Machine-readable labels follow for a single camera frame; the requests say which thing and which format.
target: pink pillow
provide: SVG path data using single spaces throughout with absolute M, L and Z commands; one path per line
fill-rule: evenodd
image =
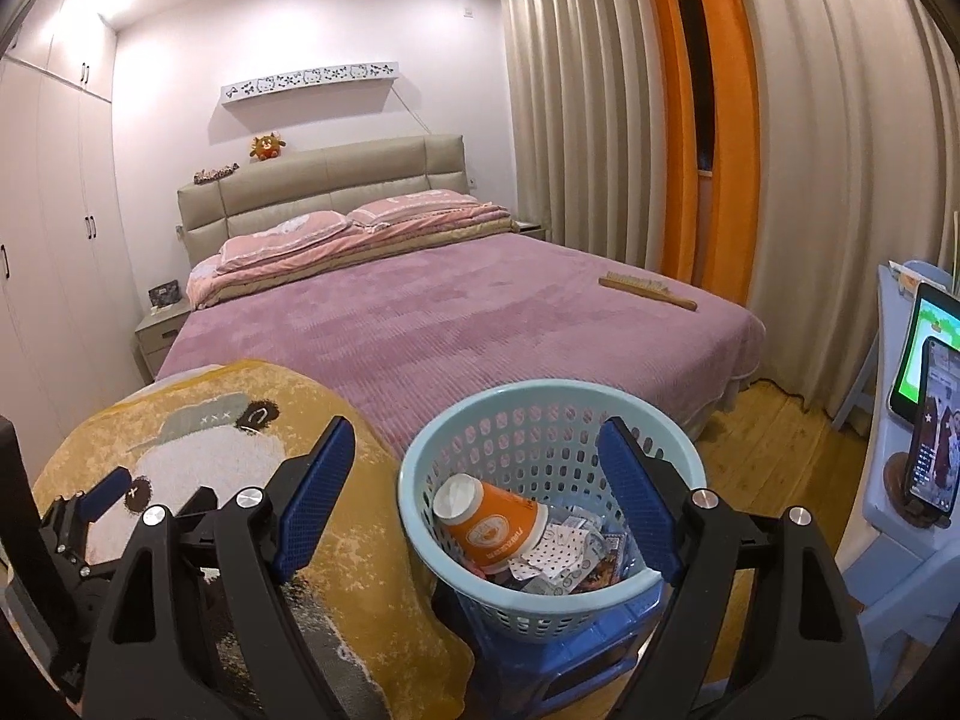
M 315 211 L 291 218 L 276 227 L 252 235 L 230 238 L 220 249 L 218 274 L 232 274 L 252 265 L 303 251 L 332 238 L 350 226 L 350 220 L 336 211 Z
M 425 214 L 472 208 L 477 205 L 482 203 L 467 194 L 459 194 L 449 189 L 430 189 L 374 200 L 361 205 L 355 211 L 350 211 L 347 217 L 363 227 L 381 227 Z

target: blue plastic basket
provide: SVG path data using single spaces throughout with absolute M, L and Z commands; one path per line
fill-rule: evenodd
M 462 552 L 433 519 L 433 495 L 455 473 L 556 505 L 623 517 L 596 456 L 597 432 L 620 416 L 648 454 L 669 460 L 690 488 L 706 484 L 690 439 L 639 398 L 609 386 L 536 379 L 480 392 L 434 418 L 400 466 L 403 527 L 440 579 L 516 640 L 553 640 L 584 629 L 600 611 L 624 604 L 661 580 L 644 566 L 602 590 L 547 597 L 504 589 L 467 571 Z

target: wardrobe door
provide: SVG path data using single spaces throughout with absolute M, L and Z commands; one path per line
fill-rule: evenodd
M 92 248 L 98 283 L 109 300 L 107 356 L 104 377 L 107 398 L 115 402 L 143 386 L 134 357 L 133 330 L 141 320 L 140 303 L 133 285 L 133 270 L 123 233 L 113 170 L 113 122 L 109 103 L 80 95 L 80 169 L 83 196 L 90 214 Z
M 0 230 L 0 245 L 4 231 Z M 0 282 L 5 280 L 0 254 Z M 7 296 L 0 283 L 0 415 L 16 429 L 20 454 L 31 483 L 64 439 L 56 414 L 35 371 L 20 347 Z
M 16 40 L 7 53 L 46 70 L 63 4 L 64 0 L 37 0 L 27 12 Z
M 112 100 L 113 60 L 116 53 L 117 34 L 98 16 L 91 25 L 83 50 L 83 61 L 86 64 L 83 88 L 105 100 Z
M 103 40 L 104 23 L 84 0 L 64 0 L 56 17 L 47 70 L 61 79 L 85 86 L 88 57 Z
M 40 82 L 37 106 L 37 176 L 43 231 L 71 319 L 85 370 L 85 418 L 113 401 L 107 380 L 112 375 L 112 306 L 93 256 L 93 232 L 83 205 L 80 177 L 80 95 L 61 81 Z
M 8 61 L 0 63 L 0 73 L 0 122 L 17 138 L 16 149 L 0 155 L 0 230 L 11 274 L 4 277 L 4 290 L 37 386 L 47 392 L 59 427 L 69 432 L 97 410 L 100 399 L 89 394 L 93 367 L 83 355 L 44 232 L 38 182 L 50 167 L 37 162 L 37 110 L 45 79 Z

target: tablet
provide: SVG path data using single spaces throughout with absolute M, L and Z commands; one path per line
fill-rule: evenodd
M 890 410 L 911 425 L 916 421 L 920 398 L 923 342 L 935 336 L 960 350 L 960 302 L 929 284 L 917 285 L 910 327 L 901 353 L 901 364 L 890 389 Z

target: white wall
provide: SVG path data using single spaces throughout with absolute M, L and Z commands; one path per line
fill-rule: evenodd
M 464 135 L 475 194 L 517 207 L 499 0 L 201 0 L 120 33 L 113 91 L 117 187 L 133 275 L 147 289 L 189 264 L 176 190 L 204 167 L 250 162 L 254 134 L 290 151 L 423 130 L 388 81 L 219 105 L 232 81 L 306 67 L 398 61 L 392 83 L 436 133 Z

